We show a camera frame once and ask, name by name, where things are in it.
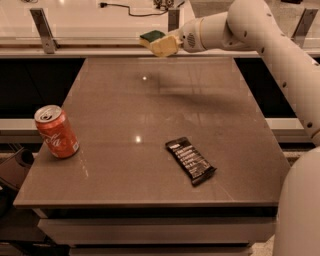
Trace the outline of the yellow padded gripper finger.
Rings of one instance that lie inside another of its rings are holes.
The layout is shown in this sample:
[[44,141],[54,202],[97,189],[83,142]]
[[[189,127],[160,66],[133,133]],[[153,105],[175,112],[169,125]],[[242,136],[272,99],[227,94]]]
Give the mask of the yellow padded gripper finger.
[[157,57],[168,57],[176,54],[182,41],[174,35],[155,38],[150,42],[150,51]]

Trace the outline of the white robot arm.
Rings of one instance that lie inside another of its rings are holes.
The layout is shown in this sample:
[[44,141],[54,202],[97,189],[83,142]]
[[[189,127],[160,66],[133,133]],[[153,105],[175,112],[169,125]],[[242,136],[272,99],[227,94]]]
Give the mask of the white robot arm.
[[149,49],[170,56],[179,49],[254,50],[315,148],[291,167],[279,199],[273,256],[320,256],[320,66],[278,27],[264,0],[234,0],[222,14],[194,19]]

